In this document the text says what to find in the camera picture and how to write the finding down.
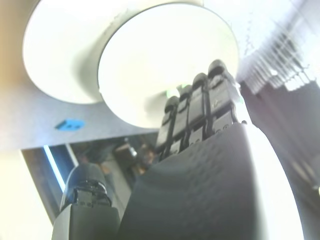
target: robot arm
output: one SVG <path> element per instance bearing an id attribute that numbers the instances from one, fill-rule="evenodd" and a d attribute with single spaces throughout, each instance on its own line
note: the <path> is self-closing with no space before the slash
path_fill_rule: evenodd
<path id="1" fill-rule="evenodd" d="M 170 98 L 164 112 L 157 139 L 161 161 L 137 181 L 120 225 L 116 214 L 100 210 L 114 208 L 93 203 L 91 192 L 86 196 L 93 204 L 64 201 L 53 240 L 303 239 L 285 172 L 266 136 L 251 124 L 237 84 L 221 61 L 210 65 L 208 75 L 197 75 L 180 98 Z M 72 189 L 64 194 L 75 193 Z M 85 210 L 76 219 L 73 208 Z M 69 234 L 56 238 L 61 229 Z"/>

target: white plate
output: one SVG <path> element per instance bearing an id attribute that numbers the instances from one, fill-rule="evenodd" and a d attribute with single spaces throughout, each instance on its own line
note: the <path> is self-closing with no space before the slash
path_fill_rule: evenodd
<path id="1" fill-rule="evenodd" d="M 114 31 L 129 18 L 172 0 L 41 0 L 25 30 L 23 61 L 33 83 L 70 103 L 102 100 L 98 64 Z M 186 0 L 202 4 L 201 0 Z"/>
<path id="2" fill-rule="evenodd" d="M 191 4 L 160 5 L 131 18 L 108 41 L 98 68 L 99 90 L 122 120 L 159 128 L 166 90 L 192 84 L 215 59 L 236 76 L 237 42 L 219 16 Z"/>

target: light strip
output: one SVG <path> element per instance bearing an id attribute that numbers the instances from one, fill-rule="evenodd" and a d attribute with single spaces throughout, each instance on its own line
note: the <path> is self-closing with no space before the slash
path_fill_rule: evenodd
<path id="1" fill-rule="evenodd" d="M 65 184 L 65 182 L 64 182 L 64 180 L 63 180 L 63 178 L 62 178 L 62 176 L 61 176 L 61 174 L 59 172 L 59 169 L 57 167 L 57 164 L 56 164 L 56 161 L 54 159 L 54 156 L 52 155 L 48 145 L 44 145 L 43 149 L 45 151 L 46 156 L 48 157 L 49 163 L 50 163 L 51 168 L 53 170 L 53 173 L 54 173 L 54 175 L 56 177 L 56 180 L 58 181 L 62 192 L 64 192 L 65 188 L 66 188 L 66 184 Z"/>

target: blue block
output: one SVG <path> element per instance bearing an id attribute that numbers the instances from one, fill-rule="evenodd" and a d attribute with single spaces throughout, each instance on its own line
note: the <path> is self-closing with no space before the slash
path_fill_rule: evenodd
<path id="1" fill-rule="evenodd" d="M 76 131 L 81 129 L 84 125 L 85 122 L 82 120 L 66 119 L 59 123 L 55 128 L 60 131 Z"/>

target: robotic hand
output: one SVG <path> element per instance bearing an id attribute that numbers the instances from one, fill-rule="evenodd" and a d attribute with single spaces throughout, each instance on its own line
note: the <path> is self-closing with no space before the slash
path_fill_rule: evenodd
<path id="1" fill-rule="evenodd" d="M 164 112 L 161 161 L 137 181 L 122 221 L 100 169 L 80 165 L 69 176 L 53 240 L 304 239 L 277 155 L 220 60 Z"/>

